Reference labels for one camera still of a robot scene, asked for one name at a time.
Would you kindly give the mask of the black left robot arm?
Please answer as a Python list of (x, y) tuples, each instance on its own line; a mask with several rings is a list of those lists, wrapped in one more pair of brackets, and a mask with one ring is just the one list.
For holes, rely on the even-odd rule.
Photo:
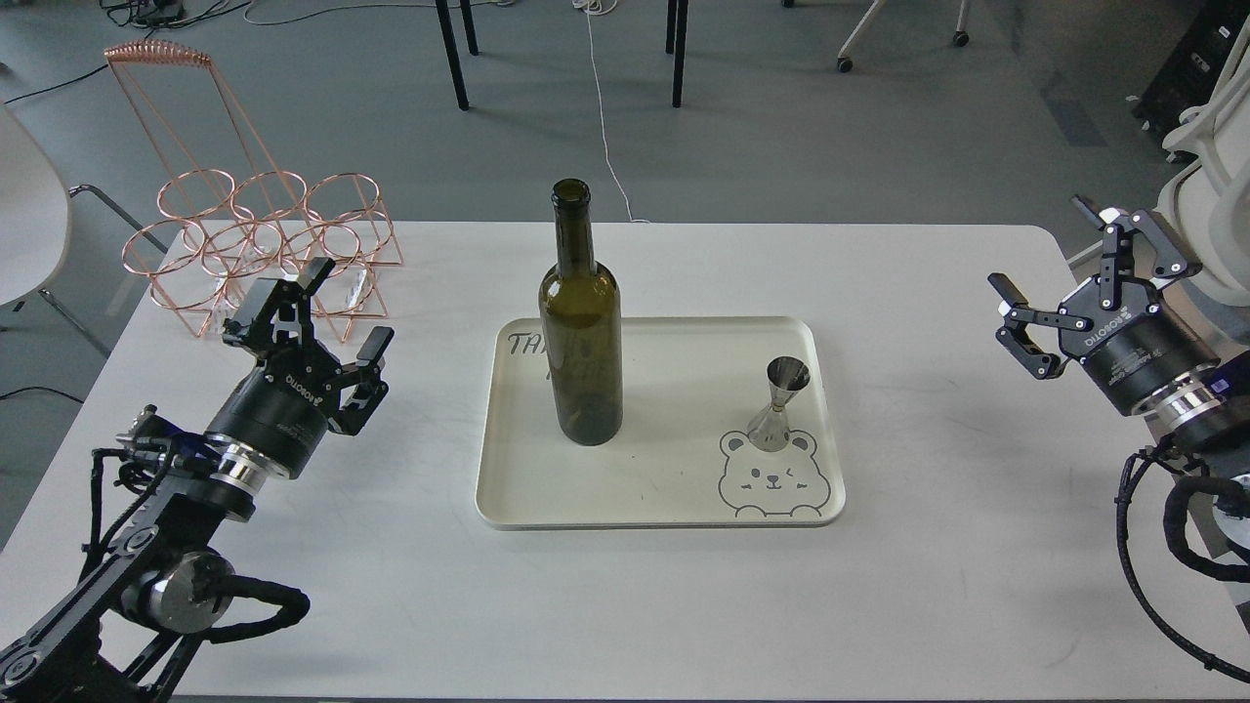
[(268, 477), (294, 479), (328, 433), (356, 435), (375, 413), (392, 329), (352, 363), (315, 336), (312, 298), (334, 263), (262, 276), (222, 340), (255, 357), (201, 434), (146, 407), (91, 454), (92, 525), (75, 589), (2, 650), (5, 702), (165, 702), (205, 643), (269, 635), (310, 609), (296, 588), (236, 573), (210, 539), (252, 517)]

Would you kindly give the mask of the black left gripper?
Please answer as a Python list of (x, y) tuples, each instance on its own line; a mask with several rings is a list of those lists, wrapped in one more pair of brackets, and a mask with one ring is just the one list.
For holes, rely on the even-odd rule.
[[(222, 343), (245, 349), (258, 364), (232, 389), (205, 434), (228, 437), (264, 454), (312, 454), (326, 435), (356, 437), (388, 397), (381, 378), (395, 330), (375, 326), (352, 364), (339, 360), (315, 338), (312, 295), (332, 271), (329, 258), (312, 258), (295, 280), (262, 276), (222, 324)], [(331, 382), (331, 392), (326, 384)], [(338, 392), (352, 387), (340, 408)]]

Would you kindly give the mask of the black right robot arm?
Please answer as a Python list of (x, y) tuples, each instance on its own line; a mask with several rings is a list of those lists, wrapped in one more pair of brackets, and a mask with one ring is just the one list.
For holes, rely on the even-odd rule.
[(1168, 640), (1204, 668), (1246, 682), (1248, 670), (1189, 640), (1142, 590), (1128, 547), (1128, 517), (1148, 468), (1172, 477), (1162, 504), (1170, 555), (1190, 570), (1225, 584), (1248, 583), (1248, 472), (1216, 469), (1222, 452), (1248, 445), (1248, 387), (1238, 363), (1222, 363), (1165, 300), (1164, 290), (1202, 266), (1156, 211), (1074, 206), (1102, 235), (1098, 271), (1054, 310), (1031, 306), (1001, 271), (988, 284), (1001, 296), (1000, 346), (1031, 377), (1058, 378), (1078, 364), (1122, 417), (1152, 420), (1160, 439), (1131, 454), (1115, 497), (1115, 540), (1138, 604)]

